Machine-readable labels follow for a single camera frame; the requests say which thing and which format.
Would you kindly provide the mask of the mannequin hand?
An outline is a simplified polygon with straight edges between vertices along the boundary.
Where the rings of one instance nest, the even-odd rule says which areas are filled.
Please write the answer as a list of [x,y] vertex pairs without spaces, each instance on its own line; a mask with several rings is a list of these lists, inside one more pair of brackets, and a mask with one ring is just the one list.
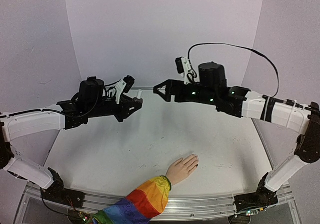
[[187,179],[199,166],[199,157],[191,154],[188,157],[180,158],[172,163],[167,172],[166,177],[174,186]]

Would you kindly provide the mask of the white nail polish cap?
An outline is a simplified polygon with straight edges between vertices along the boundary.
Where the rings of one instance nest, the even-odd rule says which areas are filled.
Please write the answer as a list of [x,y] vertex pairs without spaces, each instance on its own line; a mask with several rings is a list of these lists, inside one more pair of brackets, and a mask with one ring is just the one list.
[[141,99],[142,98],[142,93],[143,93],[143,90],[139,89],[138,92],[137,92],[136,98],[137,99]]

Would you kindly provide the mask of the purple nail polish bottle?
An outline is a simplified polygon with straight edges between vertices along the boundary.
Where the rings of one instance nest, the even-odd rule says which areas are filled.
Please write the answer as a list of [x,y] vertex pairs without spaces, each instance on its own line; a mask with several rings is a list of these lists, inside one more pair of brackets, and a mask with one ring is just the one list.
[[135,97],[133,100],[134,100],[135,103],[138,103],[138,104],[141,104],[141,105],[143,104],[143,99],[142,98]]

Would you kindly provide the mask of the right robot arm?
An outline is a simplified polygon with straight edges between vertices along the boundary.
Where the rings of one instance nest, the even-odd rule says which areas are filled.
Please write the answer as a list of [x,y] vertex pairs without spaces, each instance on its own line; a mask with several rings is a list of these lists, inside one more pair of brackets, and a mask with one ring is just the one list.
[[[302,103],[320,100],[320,81],[316,78],[294,81],[285,78],[280,87],[282,98],[297,98]],[[192,124],[191,128],[183,132],[183,135],[196,133],[201,137],[209,137],[216,140],[229,133],[230,125],[240,127],[246,118],[231,117],[227,114],[218,113],[213,107],[199,104],[200,110],[205,114],[201,115],[201,121]],[[255,121],[256,129],[261,135],[271,160],[278,164],[284,160],[285,155],[294,147],[296,140],[295,133],[279,125],[263,121]],[[297,207],[303,223],[312,223],[320,216],[320,164],[310,164],[298,171],[290,184],[297,201]]]

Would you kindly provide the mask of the rainbow sleeve forearm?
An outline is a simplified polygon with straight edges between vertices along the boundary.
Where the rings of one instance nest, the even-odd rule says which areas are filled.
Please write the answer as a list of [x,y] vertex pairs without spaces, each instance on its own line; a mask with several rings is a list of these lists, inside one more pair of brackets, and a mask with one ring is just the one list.
[[99,210],[89,224],[148,224],[164,212],[172,189],[166,176],[145,181],[110,207]]

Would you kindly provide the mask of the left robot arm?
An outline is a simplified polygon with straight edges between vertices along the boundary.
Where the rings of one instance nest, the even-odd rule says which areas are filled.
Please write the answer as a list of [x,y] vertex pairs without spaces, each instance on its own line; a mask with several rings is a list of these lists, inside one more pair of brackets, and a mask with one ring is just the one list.
[[12,142],[31,136],[44,137],[87,124],[90,118],[115,116],[124,121],[143,105],[141,94],[131,98],[125,94],[115,97],[95,94],[92,97],[77,93],[72,100],[61,101],[47,108],[38,108],[0,116],[0,167],[19,179],[40,187],[47,201],[79,208],[85,194],[65,187],[58,171],[44,167],[13,146]]

